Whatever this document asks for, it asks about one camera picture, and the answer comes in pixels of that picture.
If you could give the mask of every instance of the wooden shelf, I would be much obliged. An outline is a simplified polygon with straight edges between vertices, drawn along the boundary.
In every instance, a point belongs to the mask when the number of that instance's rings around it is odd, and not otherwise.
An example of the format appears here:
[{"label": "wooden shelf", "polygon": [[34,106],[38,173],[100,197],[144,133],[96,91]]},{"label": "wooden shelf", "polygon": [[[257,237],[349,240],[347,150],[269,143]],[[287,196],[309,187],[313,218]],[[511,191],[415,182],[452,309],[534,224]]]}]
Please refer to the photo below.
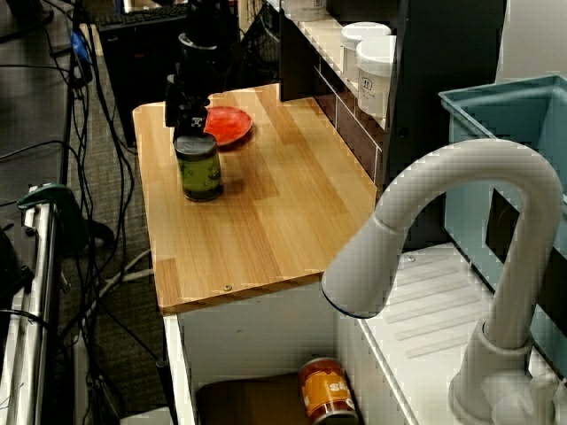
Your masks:
[{"label": "wooden shelf", "polygon": [[182,313],[313,282],[374,210],[376,186],[313,98],[211,96],[254,122],[220,154],[224,193],[183,196],[164,105],[134,110],[158,305]]},{"label": "wooden shelf", "polygon": [[[348,80],[343,74],[343,51],[340,47],[340,31],[343,26],[328,13],[324,19],[293,23],[358,99],[358,82]],[[377,120],[377,123],[385,128],[385,120]]]}]

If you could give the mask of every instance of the blue plastic bin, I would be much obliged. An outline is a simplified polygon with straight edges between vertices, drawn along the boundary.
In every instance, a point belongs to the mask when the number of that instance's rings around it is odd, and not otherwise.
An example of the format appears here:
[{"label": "blue plastic bin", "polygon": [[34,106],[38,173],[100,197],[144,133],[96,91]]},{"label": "blue plastic bin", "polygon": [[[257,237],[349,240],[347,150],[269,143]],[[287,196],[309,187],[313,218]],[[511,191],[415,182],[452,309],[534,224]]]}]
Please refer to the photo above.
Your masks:
[{"label": "blue plastic bin", "polygon": [[[563,77],[550,75],[490,84],[446,91],[439,96],[451,114],[449,143],[500,138],[529,146],[555,168],[563,193],[567,192],[567,81]],[[445,211],[445,229],[493,288],[500,279],[502,263],[486,245],[485,237],[495,189],[521,211],[516,189],[493,181],[449,190]],[[565,213],[554,247],[567,258]],[[567,338],[539,306],[531,331],[535,342],[567,375]]]}]

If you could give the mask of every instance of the orange can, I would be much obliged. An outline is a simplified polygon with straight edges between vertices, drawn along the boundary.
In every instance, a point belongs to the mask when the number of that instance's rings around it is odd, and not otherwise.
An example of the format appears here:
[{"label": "orange can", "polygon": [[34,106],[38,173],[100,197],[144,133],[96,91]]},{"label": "orange can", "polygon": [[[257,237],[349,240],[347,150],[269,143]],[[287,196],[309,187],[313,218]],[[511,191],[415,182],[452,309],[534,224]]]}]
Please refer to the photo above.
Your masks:
[{"label": "orange can", "polygon": [[358,425],[351,391],[338,361],[327,357],[309,361],[299,371],[299,385],[311,425]]}]

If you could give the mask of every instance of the white container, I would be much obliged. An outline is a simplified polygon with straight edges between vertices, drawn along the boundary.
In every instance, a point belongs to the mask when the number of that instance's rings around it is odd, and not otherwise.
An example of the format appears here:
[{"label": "white container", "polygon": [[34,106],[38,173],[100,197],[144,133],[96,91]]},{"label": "white container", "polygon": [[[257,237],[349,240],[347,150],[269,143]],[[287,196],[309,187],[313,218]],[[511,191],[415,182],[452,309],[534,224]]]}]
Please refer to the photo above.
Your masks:
[{"label": "white container", "polygon": [[395,35],[367,39],[356,46],[356,63],[360,69],[358,105],[379,120],[388,112],[395,49]]},{"label": "white container", "polygon": [[282,0],[285,17],[298,22],[321,20],[327,16],[327,0]]},{"label": "white container", "polygon": [[389,27],[375,22],[356,22],[343,27],[340,31],[343,75],[350,81],[358,81],[359,68],[356,65],[356,46],[367,38],[391,34],[392,30]]}]

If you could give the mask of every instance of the can label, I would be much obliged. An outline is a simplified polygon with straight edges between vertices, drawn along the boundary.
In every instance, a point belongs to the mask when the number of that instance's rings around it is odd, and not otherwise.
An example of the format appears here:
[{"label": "can label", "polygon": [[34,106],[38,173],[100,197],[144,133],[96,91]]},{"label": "can label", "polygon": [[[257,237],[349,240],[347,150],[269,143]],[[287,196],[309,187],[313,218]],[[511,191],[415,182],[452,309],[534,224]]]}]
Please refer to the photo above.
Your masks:
[{"label": "can label", "polygon": [[353,405],[345,379],[334,370],[317,370],[305,380],[302,387],[307,416],[311,417],[319,407],[329,402]]}]

